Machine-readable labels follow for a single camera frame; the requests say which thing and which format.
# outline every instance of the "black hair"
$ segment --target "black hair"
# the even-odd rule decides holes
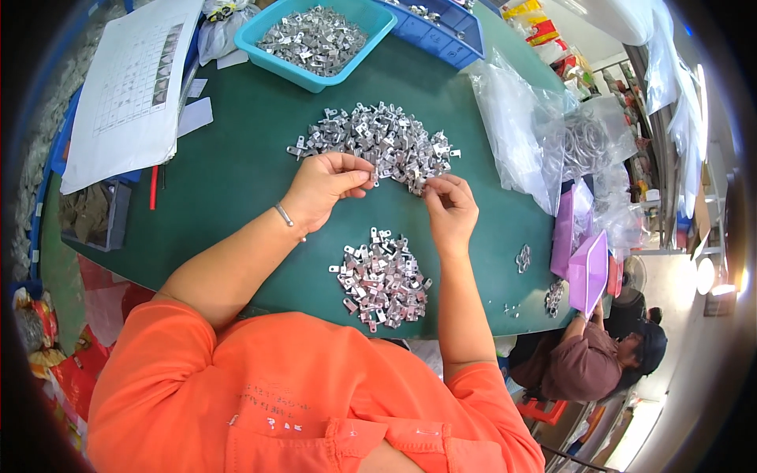
[[[660,325],[662,322],[662,309],[659,307],[653,307],[650,309],[650,321]]]
[[[634,350],[634,355],[636,355],[636,361],[639,362],[639,366],[637,368],[624,369],[615,389],[607,394],[605,398],[630,388],[639,382],[642,376],[651,374],[660,365],[665,355],[668,338],[665,336],[665,330],[658,324],[639,320],[632,332],[638,333],[642,337],[641,342]]]

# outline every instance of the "printed chart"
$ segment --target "printed chart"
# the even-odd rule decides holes
[[[124,41],[107,72],[92,137],[166,107],[176,45],[186,16],[139,31]]]

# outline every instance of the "teal plastic basket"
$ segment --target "teal plastic basket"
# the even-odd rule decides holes
[[[263,35],[271,29],[271,26],[279,23],[283,17],[288,16],[293,11],[304,13],[308,8],[316,5],[334,8],[334,11],[343,14],[351,23],[357,23],[363,32],[368,33],[368,41],[366,41],[363,49],[344,66],[339,74],[333,77],[318,76],[256,46]],[[342,83],[384,36],[391,31],[395,24],[397,24],[397,17],[371,0],[278,0],[242,25],[234,35],[234,43],[237,48],[248,54],[252,64],[278,74],[303,89],[317,94],[326,86]]]

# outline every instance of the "orange shirt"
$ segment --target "orange shirt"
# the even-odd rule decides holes
[[[109,471],[356,471],[382,439],[425,471],[543,471],[496,366],[445,386],[421,359],[302,313],[238,322],[136,307],[103,369],[87,453]]]

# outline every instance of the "gray storage box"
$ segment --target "gray storage box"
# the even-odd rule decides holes
[[[105,236],[105,246],[87,243],[100,251],[117,250],[123,245],[123,236],[126,234],[126,216],[129,213],[129,198],[132,196],[132,190],[126,184],[117,180],[107,180],[105,184],[114,188],[111,198],[111,207],[107,215],[107,235]],[[61,232],[61,238],[66,240],[79,241],[73,230],[64,230]]]

